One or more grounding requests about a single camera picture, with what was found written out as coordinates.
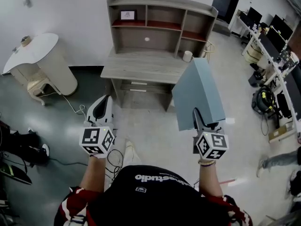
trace gray floor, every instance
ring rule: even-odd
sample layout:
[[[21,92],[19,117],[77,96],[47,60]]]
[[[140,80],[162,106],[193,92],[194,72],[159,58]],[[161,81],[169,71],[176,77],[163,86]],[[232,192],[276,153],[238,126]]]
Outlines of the gray floor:
[[[248,84],[253,70],[241,56],[244,49],[238,38],[213,32],[210,41],[216,52],[210,66],[219,90],[227,120],[230,150],[217,163],[219,180],[235,179],[223,185],[223,192],[235,198],[257,225],[265,215],[279,218],[289,209],[285,198],[287,179],[294,166],[276,167],[256,177],[256,168],[264,154],[276,155],[296,150],[296,137],[270,145],[261,133],[261,118],[251,109],[252,93]],[[104,93],[99,73],[74,72],[79,81],[70,102],[77,109],[87,108]],[[51,157],[63,162],[87,162],[78,146],[78,130],[84,117],[76,115],[58,95],[46,98],[46,107],[32,100],[11,76],[0,77],[0,112],[4,122],[25,133],[32,127],[49,145]],[[178,131],[174,113],[166,113],[154,95],[143,92],[126,94],[124,108],[114,106],[114,124],[118,128],[115,147],[124,149],[126,137],[134,142],[143,164],[172,170],[193,184],[198,178],[198,156],[192,154],[194,131]],[[81,165],[61,166],[51,161],[46,167],[29,169],[31,186],[6,179],[9,200],[27,226],[51,226],[57,207],[77,185],[84,173]]]

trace office desk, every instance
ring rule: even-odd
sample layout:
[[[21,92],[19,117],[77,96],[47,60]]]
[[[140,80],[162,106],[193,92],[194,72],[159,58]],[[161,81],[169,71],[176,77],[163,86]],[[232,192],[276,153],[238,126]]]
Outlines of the office desk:
[[[31,65],[37,65],[63,95],[72,94],[77,80],[69,69],[60,49],[56,46],[58,36],[43,33],[32,39],[26,46],[20,46],[4,66],[3,73],[11,72],[17,81],[27,86],[34,73]]]
[[[123,104],[126,90],[165,94],[164,107],[171,102],[171,90],[189,63],[174,58],[173,53],[149,49],[112,49],[101,74],[112,81],[117,100]]]
[[[286,98],[286,102],[287,102],[287,105],[288,105],[288,108],[290,109],[291,113],[292,113],[292,119],[293,119],[293,124],[294,124],[294,129],[293,130],[290,130],[288,131],[287,133],[284,133],[283,135],[269,141],[269,143],[273,143],[275,141],[280,141],[280,140],[283,140],[295,133],[300,133],[301,132],[301,120],[297,120],[297,117],[296,117],[296,113],[295,113],[295,110],[293,108],[293,104],[292,104],[292,101],[291,101],[291,98],[288,94],[288,91],[287,91],[287,87],[285,85],[285,81],[284,81],[284,75],[281,73],[281,71],[279,70],[279,66],[281,65],[281,62],[280,64],[276,63],[273,61],[273,57],[271,57],[269,55],[269,53],[267,52],[267,50],[265,49],[265,47],[263,46],[263,44],[261,43],[260,39],[259,39],[259,34],[258,33],[255,33],[252,29],[250,29],[237,15],[235,16],[236,18],[236,21],[240,22],[240,24],[242,25],[242,31],[240,33],[240,37],[242,37],[244,35],[244,33],[246,31],[249,31],[250,34],[252,35],[248,45],[246,46],[245,50],[243,51],[242,55],[245,55],[245,53],[247,52],[248,48],[251,46],[251,44],[256,41],[257,42],[257,45],[260,47],[260,49],[262,50],[264,56],[273,64],[273,68],[274,68],[274,73],[273,75],[268,78],[268,80],[264,83],[265,85],[269,85],[272,80],[278,76],[279,78],[279,84],[281,86],[281,89],[283,90],[283,94]]]

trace person's leg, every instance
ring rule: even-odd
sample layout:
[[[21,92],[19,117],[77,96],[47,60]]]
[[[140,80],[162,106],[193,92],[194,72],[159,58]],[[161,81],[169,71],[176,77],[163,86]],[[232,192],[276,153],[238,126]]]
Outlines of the person's leg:
[[[298,165],[297,154],[298,150],[260,160],[257,168],[257,177],[261,175],[264,169],[270,169],[274,166],[287,166],[291,164]]]
[[[128,140],[126,143],[126,151],[124,153],[122,167],[124,168],[130,165],[141,165],[141,160],[136,153],[134,144]]]

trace person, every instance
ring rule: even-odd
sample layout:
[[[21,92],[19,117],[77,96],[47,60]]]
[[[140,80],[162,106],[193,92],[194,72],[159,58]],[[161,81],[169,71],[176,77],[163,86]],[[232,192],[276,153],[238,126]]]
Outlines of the person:
[[[104,192],[105,164],[106,159],[89,158],[80,186],[71,188],[59,206],[55,226],[253,225],[231,197],[223,196],[215,161],[199,160],[199,192],[171,171],[142,165],[130,141],[123,168]]]
[[[301,147],[291,153],[280,154],[273,157],[266,157],[259,160],[256,175],[259,178],[265,169],[275,166],[301,165]]]
[[[36,165],[45,164],[49,159],[49,147],[40,146],[40,138],[36,132],[28,128],[28,134],[13,131],[0,121],[0,151],[8,152]]]

